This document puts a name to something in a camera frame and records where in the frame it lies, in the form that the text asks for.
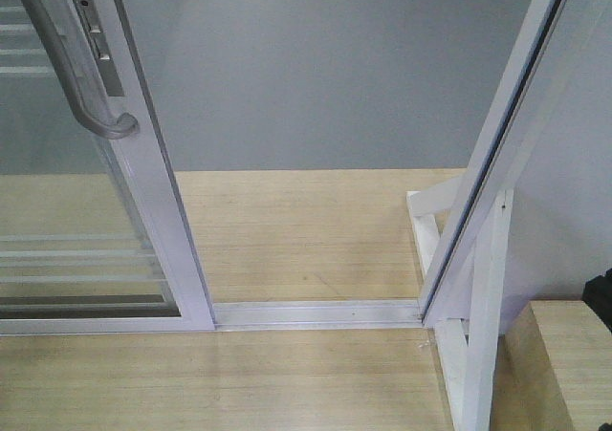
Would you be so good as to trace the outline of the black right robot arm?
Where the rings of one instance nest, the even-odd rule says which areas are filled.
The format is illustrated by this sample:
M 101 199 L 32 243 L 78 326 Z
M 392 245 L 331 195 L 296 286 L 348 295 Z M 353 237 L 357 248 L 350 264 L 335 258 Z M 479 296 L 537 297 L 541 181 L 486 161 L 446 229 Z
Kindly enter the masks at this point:
M 582 300 L 592 309 L 611 306 L 611 272 L 609 269 L 585 283 Z

